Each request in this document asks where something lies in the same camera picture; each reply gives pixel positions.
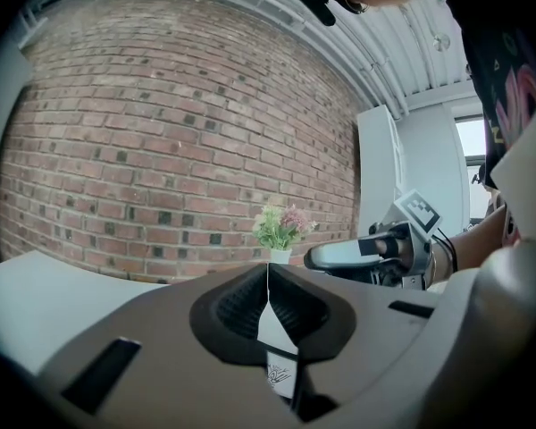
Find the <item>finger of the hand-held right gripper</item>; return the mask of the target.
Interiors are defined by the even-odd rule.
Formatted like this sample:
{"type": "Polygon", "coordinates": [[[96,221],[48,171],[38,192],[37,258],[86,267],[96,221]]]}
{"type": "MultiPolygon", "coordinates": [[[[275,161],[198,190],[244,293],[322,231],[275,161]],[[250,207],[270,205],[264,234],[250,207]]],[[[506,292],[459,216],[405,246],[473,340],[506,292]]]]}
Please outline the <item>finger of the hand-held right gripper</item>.
{"type": "Polygon", "coordinates": [[[363,237],[310,248],[304,256],[304,264],[306,268],[368,267],[380,263],[386,252],[384,239],[363,237]]]}
{"type": "Polygon", "coordinates": [[[384,279],[377,265],[333,265],[324,272],[338,278],[374,285],[382,285],[384,279]]]}

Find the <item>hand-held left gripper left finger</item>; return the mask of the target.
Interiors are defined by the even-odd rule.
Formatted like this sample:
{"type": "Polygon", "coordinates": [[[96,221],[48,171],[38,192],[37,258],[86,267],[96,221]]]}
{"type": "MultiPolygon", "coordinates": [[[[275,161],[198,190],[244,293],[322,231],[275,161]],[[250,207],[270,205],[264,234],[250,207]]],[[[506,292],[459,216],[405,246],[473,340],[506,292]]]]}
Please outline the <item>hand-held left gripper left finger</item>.
{"type": "Polygon", "coordinates": [[[63,345],[40,383],[81,428],[294,428],[266,379],[266,268],[141,294],[63,345]]]}

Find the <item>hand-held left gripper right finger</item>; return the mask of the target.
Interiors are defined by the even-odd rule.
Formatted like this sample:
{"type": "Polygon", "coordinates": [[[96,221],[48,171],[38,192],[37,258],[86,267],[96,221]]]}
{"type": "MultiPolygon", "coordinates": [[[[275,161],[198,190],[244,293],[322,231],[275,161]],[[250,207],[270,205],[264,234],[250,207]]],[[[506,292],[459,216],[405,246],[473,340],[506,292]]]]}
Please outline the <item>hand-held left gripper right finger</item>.
{"type": "Polygon", "coordinates": [[[449,294],[352,282],[269,265],[271,301],[301,308],[291,408],[268,402],[270,424],[425,424],[449,353],[449,294]]]}

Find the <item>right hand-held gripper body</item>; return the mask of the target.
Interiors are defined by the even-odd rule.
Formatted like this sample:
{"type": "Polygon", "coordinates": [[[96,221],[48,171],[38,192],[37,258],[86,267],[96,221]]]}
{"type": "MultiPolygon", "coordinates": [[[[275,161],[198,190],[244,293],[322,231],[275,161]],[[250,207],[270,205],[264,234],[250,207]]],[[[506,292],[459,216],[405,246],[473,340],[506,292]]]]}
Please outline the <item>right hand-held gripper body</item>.
{"type": "Polygon", "coordinates": [[[384,239],[387,252],[377,264],[382,286],[426,290],[436,270],[433,235],[440,214],[415,189],[397,198],[382,221],[369,228],[369,237],[384,239]]]}

